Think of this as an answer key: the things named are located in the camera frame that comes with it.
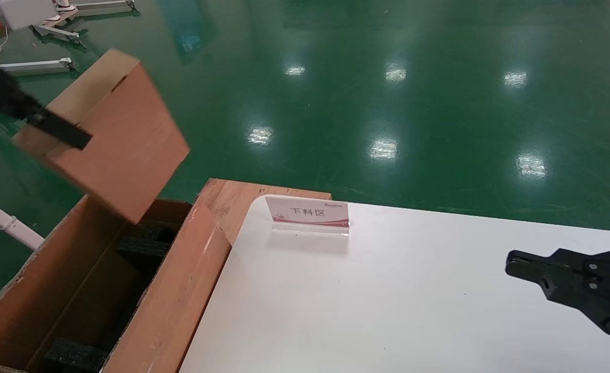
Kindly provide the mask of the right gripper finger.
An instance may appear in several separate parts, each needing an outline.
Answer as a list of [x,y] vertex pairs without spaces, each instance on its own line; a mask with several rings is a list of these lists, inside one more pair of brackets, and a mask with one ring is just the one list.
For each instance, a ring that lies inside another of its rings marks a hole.
[[610,279],[610,251],[590,255],[560,248],[543,257],[513,250],[507,255],[505,272],[513,278],[530,282],[554,274],[605,280]]
[[578,275],[544,275],[537,282],[549,302],[577,309],[610,335],[610,279]]

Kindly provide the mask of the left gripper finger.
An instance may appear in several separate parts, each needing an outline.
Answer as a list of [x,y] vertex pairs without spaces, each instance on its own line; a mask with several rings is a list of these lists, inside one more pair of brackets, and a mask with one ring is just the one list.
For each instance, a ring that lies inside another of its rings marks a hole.
[[25,93],[16,79],[0,70],[0,113],[25,121],[61,142],[84,149],[92,135],[47,109],[32,95]]

